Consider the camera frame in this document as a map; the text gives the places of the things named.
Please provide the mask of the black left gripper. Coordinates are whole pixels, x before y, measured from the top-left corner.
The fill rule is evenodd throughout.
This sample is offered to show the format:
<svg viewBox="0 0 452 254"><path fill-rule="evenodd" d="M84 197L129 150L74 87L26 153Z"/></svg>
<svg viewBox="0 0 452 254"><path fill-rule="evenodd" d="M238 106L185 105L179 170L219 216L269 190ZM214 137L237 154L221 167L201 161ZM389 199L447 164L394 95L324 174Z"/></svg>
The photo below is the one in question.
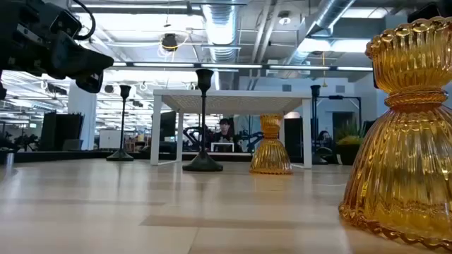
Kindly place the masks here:
<svg viewBox="0 0 452 254"><path fill-rule="evenodd" d="M114 59L78 45L66 33L54 38L50 26L56 17L57 6L49 2L2 0L1 70L73 78L80 89L97 94Z"/></svg>

